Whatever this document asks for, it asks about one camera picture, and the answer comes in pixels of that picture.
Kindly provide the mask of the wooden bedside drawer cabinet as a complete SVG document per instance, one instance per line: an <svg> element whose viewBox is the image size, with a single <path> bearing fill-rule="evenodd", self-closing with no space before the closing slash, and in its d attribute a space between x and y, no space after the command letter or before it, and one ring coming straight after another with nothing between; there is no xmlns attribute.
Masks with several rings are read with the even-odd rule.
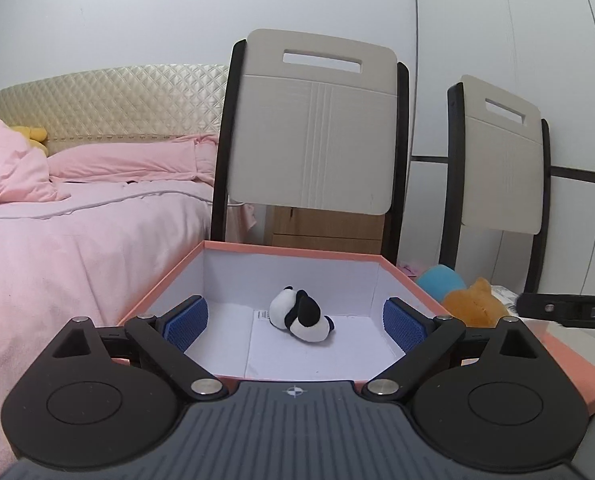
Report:
<svg viewBox="0 0 595 480"><path fill-rule="evenodd" d="M265 243L276 247L376 255L383 216L292 207L269 207Z"/></svg>

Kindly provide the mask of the panda plush toy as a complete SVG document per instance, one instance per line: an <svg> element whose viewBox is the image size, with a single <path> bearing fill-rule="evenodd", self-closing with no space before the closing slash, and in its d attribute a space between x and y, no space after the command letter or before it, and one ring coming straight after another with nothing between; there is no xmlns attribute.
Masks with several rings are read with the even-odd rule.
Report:
<svg viewBox="0 0 595 480"><path fill-rule="evenodd" d="M304 289L286 286L270 302L268 309L270 323L278 330L290 333L306 344L321 344L335 330L328 315L318 302Z"/></svg>

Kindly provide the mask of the beige folding chair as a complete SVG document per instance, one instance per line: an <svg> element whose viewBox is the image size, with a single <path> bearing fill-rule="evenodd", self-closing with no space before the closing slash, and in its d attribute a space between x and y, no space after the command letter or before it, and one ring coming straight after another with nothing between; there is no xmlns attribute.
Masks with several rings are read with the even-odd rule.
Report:
<svg viewBox="0 0 595 480"><path fill-rule="evenodd" d="M439 263L456 269L464 228L527 240L525 292L537 292L551 203L549 124L537 106L471 75L447 91L448 157Z"/></svg>
<svg viewBox="0 0 595 480"><path fill-rule="evenodd" d="M237 203L377 216L395 263L408 165L410 76L389 48L256 29L232 48L210 237Z"/></svg>

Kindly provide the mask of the white labelled cardboard box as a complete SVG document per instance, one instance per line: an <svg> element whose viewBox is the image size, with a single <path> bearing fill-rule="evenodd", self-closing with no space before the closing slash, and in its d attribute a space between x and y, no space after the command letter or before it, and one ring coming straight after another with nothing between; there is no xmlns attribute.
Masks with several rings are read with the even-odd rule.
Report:
<svg viewBox="0 0 595 480"><path fill-rule="evenodd" d="M515 311L519 295L503 285L491 286L491 293L497 298L509 311Z"/></svg>

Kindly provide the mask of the pink bed with bedding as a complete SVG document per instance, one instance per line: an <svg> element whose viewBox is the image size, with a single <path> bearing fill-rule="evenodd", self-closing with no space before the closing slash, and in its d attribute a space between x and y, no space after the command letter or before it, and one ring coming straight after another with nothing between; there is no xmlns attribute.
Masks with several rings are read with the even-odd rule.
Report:
<svg viewBox="0 0 595 480"><path fill-rule="evenodd" d="M64 182L49 156L0 119L0 410L70 318L119 322L210 226L212 185Z"/></svg>

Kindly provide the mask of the brown bear plush toy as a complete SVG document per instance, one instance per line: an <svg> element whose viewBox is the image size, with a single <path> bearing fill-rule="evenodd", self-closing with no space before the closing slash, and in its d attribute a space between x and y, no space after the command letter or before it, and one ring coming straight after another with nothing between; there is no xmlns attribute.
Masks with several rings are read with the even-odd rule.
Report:
<svg viewBox="0 0 595 480"><path fill-rule="evenodd" d="M509 314L505 305L493 295L491 284L485 278L478 278L467 286L455 270L438 264L423 272L416 283L468 327L495 327Z"/></svg>

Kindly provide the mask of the right beige folding chair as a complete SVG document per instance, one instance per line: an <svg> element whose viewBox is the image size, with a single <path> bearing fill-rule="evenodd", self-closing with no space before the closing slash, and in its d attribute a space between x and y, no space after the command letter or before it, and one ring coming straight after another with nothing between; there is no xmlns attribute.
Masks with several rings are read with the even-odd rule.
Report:
<svg viewBox="0 0 595 480"><path fill-rule="evenodd" d="M551 203L549 124L537 106L471 75L447 91L448 157L439 263L456 269L464 228L527 240L525 292L537 292Z"/></svg>

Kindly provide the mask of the yellow plush on bed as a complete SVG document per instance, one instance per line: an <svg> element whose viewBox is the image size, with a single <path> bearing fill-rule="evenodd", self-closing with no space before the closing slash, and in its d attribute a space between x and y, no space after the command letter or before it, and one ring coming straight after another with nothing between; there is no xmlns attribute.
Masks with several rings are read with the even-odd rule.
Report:
<svg viewBox="0 0 595 480"><path fill-rule="evenodd" d="M24 136L30 146L38 148L43 154L49 156L49 150L46 145L48 133L45 128L12 126L11 129Z"/></svg>

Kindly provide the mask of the left beige folding chair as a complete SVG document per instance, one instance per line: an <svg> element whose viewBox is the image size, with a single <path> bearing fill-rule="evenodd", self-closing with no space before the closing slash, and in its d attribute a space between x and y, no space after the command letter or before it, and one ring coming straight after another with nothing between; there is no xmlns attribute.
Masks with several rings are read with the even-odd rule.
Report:
<svg viewBox="0 0 595 480"><path fill-rule="evenodd" d="M389 48L256 29L232 48L210 237L237 203L377 216L395 263L408 165L410 76Z"/></svg>

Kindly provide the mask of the pink pillow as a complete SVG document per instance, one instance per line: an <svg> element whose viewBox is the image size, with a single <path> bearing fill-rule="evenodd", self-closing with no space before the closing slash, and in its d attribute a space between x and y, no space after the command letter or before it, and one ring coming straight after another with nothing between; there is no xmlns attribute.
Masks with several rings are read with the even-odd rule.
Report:
<svg viewBox="0 0 595 480"><path fill-rule="evenodd" d="M64 182L198 181L213 185L218 136L201 133L150 143L99 143L48 157L49 174Z"/></svg>

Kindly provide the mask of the orange shoe box base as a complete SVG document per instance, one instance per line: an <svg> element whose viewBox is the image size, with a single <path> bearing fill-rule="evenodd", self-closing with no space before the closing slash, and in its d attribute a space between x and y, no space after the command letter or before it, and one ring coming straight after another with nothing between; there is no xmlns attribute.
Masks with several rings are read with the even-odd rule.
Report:
<svg viewBox="0 0 595 480"><path fill-rule="evenodd" d="M430 333L445 308L377 256L203 242L126 313L186 311L164 335L212 374L369 382Z"/></svg>

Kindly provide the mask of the small pink carton box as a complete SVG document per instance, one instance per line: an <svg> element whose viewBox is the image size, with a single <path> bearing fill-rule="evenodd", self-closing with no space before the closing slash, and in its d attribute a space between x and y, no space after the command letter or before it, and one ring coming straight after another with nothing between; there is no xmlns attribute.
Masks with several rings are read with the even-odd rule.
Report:
<svg viewBox="0 0 595 480"><path fill-rule="evenodd" d="M412 281L416 281L425 272L425 270L427 270L426 266L420 266L418 263L404 261L398 262L397 267Z"/></svg>

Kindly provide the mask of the beige quilted headboard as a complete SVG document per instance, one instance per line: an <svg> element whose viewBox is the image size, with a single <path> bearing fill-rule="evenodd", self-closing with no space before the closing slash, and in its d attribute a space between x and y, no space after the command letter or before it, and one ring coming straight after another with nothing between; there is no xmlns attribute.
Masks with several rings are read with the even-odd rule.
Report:
<svg viewBox="0 0 595 480"><path fill-rule="evenodd" d="M0 119L46 129L51 154L217 134L228 73L220 64L153 64L44 78L1 89Z"/></svg>

